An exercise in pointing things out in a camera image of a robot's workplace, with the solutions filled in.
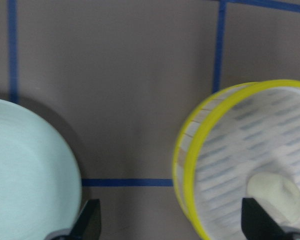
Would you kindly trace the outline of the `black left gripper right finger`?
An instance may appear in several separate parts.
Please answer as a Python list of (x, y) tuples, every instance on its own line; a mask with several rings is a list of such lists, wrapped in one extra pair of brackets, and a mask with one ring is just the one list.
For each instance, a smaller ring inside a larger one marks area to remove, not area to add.
[(241, 202), (241, 230), (247, 240), (283, 240), (285, 232), (254, 198)]

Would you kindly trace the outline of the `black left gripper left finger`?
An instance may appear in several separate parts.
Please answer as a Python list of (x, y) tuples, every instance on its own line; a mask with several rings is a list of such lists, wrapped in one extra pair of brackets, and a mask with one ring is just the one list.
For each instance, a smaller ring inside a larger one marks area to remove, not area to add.
[(68, 237), (70, 240), (98, 240), (101, 235), (101, 204), (90, 199), (84, 205)]

